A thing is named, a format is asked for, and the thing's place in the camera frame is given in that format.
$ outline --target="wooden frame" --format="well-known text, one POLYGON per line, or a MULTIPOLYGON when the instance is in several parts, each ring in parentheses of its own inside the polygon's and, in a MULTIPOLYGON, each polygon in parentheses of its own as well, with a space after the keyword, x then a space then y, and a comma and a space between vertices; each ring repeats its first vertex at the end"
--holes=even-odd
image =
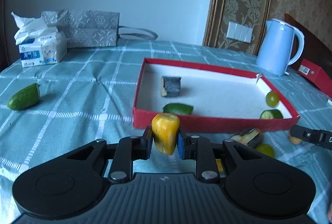
POLYGON ((220 24, 223 18, 226 0, 211 0, 209 16, 206 22, 203 46, 215 47, 218 41, 220 24))
MULTIPOLYGON (((218 37, 220 34, 220 26, 223 20, 224 8, 225 8, 226 0, 211 0, 209 16, 206 23, 205 28, 205 36, 203 45, 209 47, 216 47, 218 43, 218 37)), ((263 41, 263 36, 265 34, 265 21, 268 18, 269 10, 270 10, 271 0, 265 0, 264 3, 264 12, 262 15, 261 27, 259 29, 257 45, 255 47, 254 54, 257 54, 259 48, 263 41)))

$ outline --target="cucumber piece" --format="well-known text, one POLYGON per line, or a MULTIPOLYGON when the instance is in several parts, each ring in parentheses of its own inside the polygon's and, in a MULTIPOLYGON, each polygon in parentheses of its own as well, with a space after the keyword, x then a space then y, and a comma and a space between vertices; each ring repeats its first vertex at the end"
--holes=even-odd
POLYGON ((283 119, 283 115, 277 109, 265 110, 262 112, 260 119, 283 119))
POLYGON ((7 106, 14 111, 19 111, 37 104, 39 99, 39 85, 37 83, 33 83, 13 95, 7 106))
POLYGON ((169 103, 164 106, 164 113, 173 113, 180 115, 190 115, 193 113, 194 107, 191 105, 183 104, 183 103, 169 103))

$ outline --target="kettle handle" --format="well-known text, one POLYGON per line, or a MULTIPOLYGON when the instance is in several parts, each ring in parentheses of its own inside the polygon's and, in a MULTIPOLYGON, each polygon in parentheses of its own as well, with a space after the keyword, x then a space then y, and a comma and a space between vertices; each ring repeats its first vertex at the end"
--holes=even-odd
POLYGON ((301 56, 304 48, 304 34, 293 26, 294 33, 298 38, 298 51, 294 55, 294 57, 288 62, 288 65, 294 64, 301 56))

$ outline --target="gray patterned bag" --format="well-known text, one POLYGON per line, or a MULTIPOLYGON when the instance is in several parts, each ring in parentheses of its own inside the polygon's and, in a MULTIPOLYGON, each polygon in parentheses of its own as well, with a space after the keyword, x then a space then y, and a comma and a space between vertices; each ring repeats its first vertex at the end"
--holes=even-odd
POLYGON ((43 11, 48 26, 57 26, 67 37, 68 48, 117 45, 118 12, 94 10, 43 11))

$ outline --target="metal screw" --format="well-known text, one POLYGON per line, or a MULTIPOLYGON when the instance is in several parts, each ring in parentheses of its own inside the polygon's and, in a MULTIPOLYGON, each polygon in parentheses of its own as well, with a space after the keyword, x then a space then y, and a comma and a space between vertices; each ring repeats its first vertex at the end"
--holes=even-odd
POLYGON ((110 174, 111 179, 117 181, 121 179, 125 179, 127 177, 127 174, 123 171, 114 171, 110 174))
POLYGON ((215 171, 213 171, 213 170, 206 170, 206 171, 202 172, 202 177, 205 180, 214 179, 217 176, 218 176, 218 174, 215 171))

